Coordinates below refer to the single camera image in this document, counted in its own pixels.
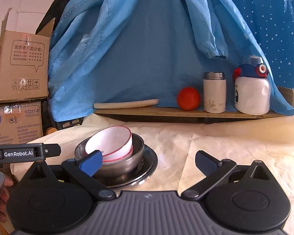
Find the left hand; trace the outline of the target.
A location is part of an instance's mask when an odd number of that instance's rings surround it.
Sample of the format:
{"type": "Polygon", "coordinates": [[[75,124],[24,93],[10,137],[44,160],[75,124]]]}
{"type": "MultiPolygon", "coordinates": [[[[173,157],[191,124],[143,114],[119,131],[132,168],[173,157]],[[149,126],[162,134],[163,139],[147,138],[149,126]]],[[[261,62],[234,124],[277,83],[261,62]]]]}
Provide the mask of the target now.
{"type": "Polygon", "coordinates": [[[13,181],[5,176],[2,187],[0,189],[0,222],[5,223],[7,220],[6,216],[6,205],[9,200],[9,191],[8,188],[13,185],[13,181]]]}

